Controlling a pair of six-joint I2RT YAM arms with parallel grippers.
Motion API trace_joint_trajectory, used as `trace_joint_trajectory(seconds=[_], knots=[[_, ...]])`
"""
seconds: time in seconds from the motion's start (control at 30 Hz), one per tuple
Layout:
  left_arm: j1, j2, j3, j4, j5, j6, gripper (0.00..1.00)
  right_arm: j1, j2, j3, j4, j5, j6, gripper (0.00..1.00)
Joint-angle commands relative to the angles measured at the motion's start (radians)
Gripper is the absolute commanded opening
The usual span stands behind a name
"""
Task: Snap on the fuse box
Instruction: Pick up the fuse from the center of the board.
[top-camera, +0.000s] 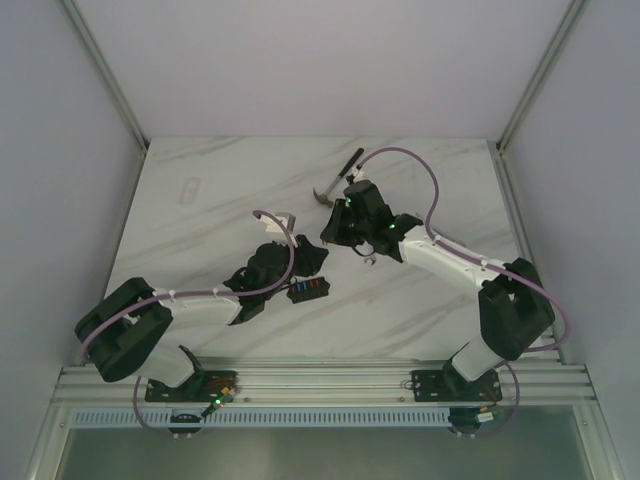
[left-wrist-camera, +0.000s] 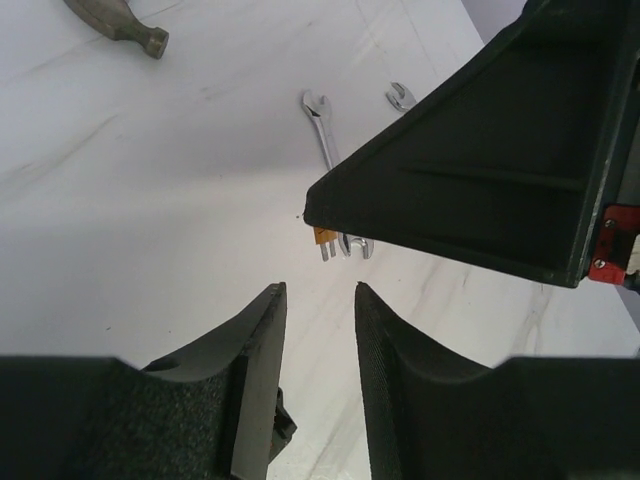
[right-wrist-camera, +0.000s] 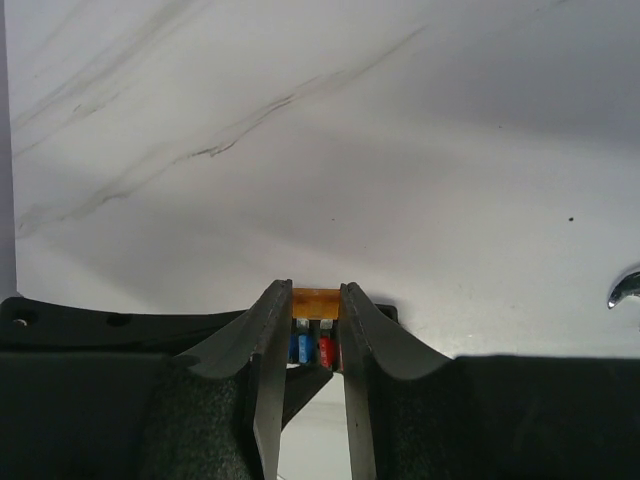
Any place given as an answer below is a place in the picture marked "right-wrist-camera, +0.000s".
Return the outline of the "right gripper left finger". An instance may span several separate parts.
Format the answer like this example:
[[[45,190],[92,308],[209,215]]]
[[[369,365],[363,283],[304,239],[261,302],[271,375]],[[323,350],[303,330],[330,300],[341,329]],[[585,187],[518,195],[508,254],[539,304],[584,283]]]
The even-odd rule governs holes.
[[[1,351],[5,479],[272,479],[292,285],[176,356]],[[233,421],[205,430],[191,407]]]

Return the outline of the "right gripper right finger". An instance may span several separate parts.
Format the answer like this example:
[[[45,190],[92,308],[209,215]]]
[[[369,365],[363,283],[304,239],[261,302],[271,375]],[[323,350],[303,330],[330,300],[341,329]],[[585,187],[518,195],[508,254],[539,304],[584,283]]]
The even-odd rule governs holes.
[[[639,363],[448,358],[340,290],[351,474],[356,479],[635,479]]]

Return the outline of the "black fuse box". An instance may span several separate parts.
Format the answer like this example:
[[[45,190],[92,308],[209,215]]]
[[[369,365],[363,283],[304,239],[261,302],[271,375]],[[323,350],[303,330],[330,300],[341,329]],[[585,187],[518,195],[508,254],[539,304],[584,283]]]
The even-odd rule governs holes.
[[[295,288],[288,320],[288,366],[321,366],[341,373],[339,321],[345,317],[338,289]]]

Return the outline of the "orange blade fuse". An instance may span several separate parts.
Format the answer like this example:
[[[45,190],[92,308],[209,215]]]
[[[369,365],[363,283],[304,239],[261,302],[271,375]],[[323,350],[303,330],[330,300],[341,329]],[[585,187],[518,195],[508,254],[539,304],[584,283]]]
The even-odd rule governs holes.
[[[338,289],[293,289],[292,316],[296,326],[308,329],[311,322],[320,324],[339,318],[340,291]]]

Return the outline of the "red blade fuse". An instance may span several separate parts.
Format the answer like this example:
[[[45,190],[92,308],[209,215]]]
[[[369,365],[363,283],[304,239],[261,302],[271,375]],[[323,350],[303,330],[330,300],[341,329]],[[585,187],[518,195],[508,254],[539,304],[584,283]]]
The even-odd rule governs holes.
[[[321,336],[318,340],[318,349],[321,365],[329,370],[333,370],[336,357],[334,339],[330,336]]]

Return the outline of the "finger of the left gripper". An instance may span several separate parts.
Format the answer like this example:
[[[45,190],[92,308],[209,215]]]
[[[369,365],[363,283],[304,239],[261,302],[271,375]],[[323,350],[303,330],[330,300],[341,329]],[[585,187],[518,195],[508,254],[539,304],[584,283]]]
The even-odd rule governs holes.
[[[176,356],[217,333],[244,310],[214,314],[140,314],[89,310],[14,296],[1,301],[1,351],[107,351]],[[330,370],[313,362],[286,370],[283,427],[329,382]],[[222,430],[222,400],[213,413],[192,406],[190,423]]]

